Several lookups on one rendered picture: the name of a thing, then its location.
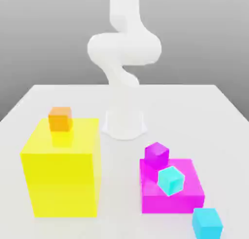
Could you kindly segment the large yellow box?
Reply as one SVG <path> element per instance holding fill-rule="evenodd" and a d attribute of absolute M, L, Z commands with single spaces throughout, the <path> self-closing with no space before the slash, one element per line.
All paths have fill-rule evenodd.
<path fill-rule="evenodd" d="M 41 119 L 20 158 L 38 218 L 96 217 L 102 168 L 99 120 L 75 118 L 69 132 Z"/>

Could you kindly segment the small purple cube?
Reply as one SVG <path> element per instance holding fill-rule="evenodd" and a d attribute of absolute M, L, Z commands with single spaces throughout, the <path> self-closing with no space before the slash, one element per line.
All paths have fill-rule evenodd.
<path fill-rule="evenodd" d="M 159 142 L 155 142 L 145 148 L 144 160 L 156 169 L 163 169 L 168 165 L 169 148 Z"/>

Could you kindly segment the small turquoise cube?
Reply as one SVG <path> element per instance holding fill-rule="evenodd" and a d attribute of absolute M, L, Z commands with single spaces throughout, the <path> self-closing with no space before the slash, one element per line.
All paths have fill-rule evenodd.
<path fill-rule="evenodd" d="M 184 188 L 185 175 L 175 166 L 169 166 L 159 171 L 158 186 L 167 195 L 172 196 Z"/>

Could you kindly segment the small sky blue cube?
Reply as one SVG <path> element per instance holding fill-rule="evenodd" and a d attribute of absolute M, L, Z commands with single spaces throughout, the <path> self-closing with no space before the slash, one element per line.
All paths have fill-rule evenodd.
<path fill-rule="evenodd" d="M 196 239 L 220 239 L 223 224 L 215 208 L 195 208 L 192 227 Z"/>

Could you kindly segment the large magenta box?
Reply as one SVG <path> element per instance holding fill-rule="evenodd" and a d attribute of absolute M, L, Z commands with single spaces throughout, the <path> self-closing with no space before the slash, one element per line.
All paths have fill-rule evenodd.
<path fill-rule="evenodd" d="M 149 179 L 144 159 L 140 159 L 140 195 L 142 213 L 193 213 L 202 208 L 205 194 L 191 159 L 169 159 L 169 165 L 185 175 L 183 190 L 167 196 Z"/>

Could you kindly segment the small orange cube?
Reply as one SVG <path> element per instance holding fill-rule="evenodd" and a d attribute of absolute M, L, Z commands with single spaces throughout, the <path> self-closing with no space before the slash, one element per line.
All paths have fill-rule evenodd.
<path fill-rule="evenodd" d="M 72 111 L 70 107 L 53 107 L 48 114 L 52 132 L 68 132 L 72 128 Z"/>

